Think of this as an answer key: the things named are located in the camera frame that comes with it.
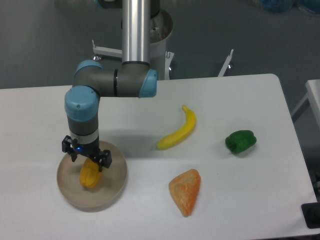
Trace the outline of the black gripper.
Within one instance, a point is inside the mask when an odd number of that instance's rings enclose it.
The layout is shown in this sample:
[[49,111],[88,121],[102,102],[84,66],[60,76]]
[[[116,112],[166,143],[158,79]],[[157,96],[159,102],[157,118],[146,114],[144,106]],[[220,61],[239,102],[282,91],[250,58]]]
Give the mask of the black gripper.
[[99,137],[90,143],[79,143],[75,138],[72,139],[69,135],[66,135],[61,142],[61,148],[63,153],[67,153],[72,162],[75,162],[78,155],[90,158],[94,163],[98,165],[99,172],[102,172],[104,168],[109,168],[112,163],[112,155],[110,150],[100,150]]

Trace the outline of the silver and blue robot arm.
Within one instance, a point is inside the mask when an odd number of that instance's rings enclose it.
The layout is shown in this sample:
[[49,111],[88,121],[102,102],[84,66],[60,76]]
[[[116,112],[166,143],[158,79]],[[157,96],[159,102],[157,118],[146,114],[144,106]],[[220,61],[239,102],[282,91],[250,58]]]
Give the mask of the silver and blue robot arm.
[[74,84],[64,97],[70,134],[62,140],[62,151],[72,161],[89,158],[98,170],[112,163],[110,150],[100,149],[99,104],[103,97],[152,98],[157,93],[158,73],[151,68],[151,19],[160,12],[158,0],[122,1],[121,69],[104,70],[94,60],[81,62]]

